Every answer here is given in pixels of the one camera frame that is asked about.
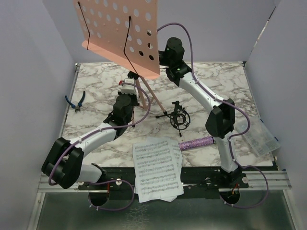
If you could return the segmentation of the pink music stand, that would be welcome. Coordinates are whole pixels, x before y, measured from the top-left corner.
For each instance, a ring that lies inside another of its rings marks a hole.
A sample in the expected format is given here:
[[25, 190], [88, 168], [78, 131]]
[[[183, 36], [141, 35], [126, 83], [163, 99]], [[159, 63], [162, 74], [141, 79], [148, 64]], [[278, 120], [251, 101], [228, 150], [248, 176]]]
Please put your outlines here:
[[165, 113], [147, 80], [160, 76], [156, 0], [75, 0], [82, 46], [136, 74]]

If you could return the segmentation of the sheet music page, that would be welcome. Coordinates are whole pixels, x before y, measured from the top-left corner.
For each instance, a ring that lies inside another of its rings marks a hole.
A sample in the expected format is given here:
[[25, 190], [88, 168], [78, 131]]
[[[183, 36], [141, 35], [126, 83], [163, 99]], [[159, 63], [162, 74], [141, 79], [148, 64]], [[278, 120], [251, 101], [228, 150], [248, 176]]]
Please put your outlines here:
[[145, 142], [134, 143], [132, 155], [135, 169], [134, 193], [139, 197], [139, 202], [145, 203], [152, 200], [172, 202], [184, 194], [183, 183], [179, 180], [177, 189], [176, 176], [167, 173], [163, 164], [168, 160], [169, 146], [167, 138], [149, 137]]
[[168, 160], [165, 161], [163, 167], [166, 169], [166, 172], [176, 174], [176, 176], [171, 176], [171, 180], [176, 179], [177, 181], [177, 189], [179, 189], [179, 180], [181, 177], [181, 169], [182, 169], [182, 153], [179, 147], [179, 144], [176, 140], [172, 140], [167, 138], [169, 150]]

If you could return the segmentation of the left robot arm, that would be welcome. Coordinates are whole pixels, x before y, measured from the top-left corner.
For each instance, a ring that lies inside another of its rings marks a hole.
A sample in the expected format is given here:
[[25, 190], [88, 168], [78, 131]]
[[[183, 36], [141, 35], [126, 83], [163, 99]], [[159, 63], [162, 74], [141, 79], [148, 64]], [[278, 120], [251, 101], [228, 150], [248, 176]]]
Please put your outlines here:
[[78, 138], [58, 138], [54, 142], [42, 165], [42, 173], [64, 189], [78, 182], [89, 182], [95, 189], [103, 188], [105, 170], [94, 163], [83, 164], [83, 159], [103, 144], [119, 138], [127, 130], [134, 107], [138, 105], [136, 94], [119, 93], [113, 111], [100, 126]]

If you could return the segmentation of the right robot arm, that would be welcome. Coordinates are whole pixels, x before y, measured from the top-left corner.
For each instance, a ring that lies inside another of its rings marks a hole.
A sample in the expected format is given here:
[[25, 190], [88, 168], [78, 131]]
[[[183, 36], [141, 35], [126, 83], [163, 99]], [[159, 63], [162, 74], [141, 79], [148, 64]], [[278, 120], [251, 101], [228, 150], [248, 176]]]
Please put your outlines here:
[[184, 51], [181, 40], [171, 37], [165, 50], [159, 51], [159, 63], [166, 66], [169, 80], [190, 93], [209, 113], [205, 127], [218, 147], [222, 172], [220, 181], [223, 186], [232, 187], [237, 183], [236, 174], [239, 173], [230, 140], [235, 124], [235, 103], [232, 99], [224, 100], [194, 76], [192, 69], [183, 61]]

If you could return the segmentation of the purple glitter microphone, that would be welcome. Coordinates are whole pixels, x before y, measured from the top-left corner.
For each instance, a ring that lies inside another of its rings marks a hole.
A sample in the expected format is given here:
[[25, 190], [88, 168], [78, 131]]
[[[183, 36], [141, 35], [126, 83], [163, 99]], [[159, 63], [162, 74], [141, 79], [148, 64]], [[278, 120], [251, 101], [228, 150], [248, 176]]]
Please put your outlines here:
[[181, 151], [185, 151], [185, 150], [190, 150], [194, 148], [208, 146], [211, 144], [214, 144], [214, 138], [211, 136], [208, 136], [208, 137], [203, 137], [203, 138], [193, 139], [190, 141], [181, 142], [179, 143], [179, 148]]

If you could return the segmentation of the black microphone shock mount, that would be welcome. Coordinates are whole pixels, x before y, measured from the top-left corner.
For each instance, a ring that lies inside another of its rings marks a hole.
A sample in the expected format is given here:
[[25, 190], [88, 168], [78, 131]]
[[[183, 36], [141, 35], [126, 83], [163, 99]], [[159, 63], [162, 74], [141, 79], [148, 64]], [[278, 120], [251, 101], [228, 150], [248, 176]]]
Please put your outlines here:
[[191, 123], [191, 118], [185, 108], [180, 105], [179, 101], [172, 102], [174, 110], [170, 114], [164, 112], [163, 115], [156, 115], [155, 118], [168, 117], [171, 126], [179, 132], [182, 137], [181, 131], [187, 129]]

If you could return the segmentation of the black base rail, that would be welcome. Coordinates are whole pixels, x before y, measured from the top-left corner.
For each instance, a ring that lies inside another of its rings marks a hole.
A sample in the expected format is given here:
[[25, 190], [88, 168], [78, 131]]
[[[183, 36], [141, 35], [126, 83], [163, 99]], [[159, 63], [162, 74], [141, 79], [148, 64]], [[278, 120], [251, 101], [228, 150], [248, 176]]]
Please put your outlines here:
[[89, 193], [91, 199], [129, 200], [132, 189], [140, 189], [140, 194], [152, 196], [161, 192], [169, 196], [182, 188], [179, 198], [218, 199], [223, 196], [230, 200], [239, 192], [252, 190], [286, 190], [291, 188], [286, 171], [274, 167], [262, 167], [261, 171], [236, 169], [232, 173], [223, 172], [220, 167], [183, 167], [180, 173], [167, 169], [158, 174], [142, 173], [135, 177], [132, 167], [106, 167], [102, 174], [103, 184], [78, 182], [69, 187], [50, 186], [48, 177], [43, 175], [39, 182], [39, 192], [45, 193]]

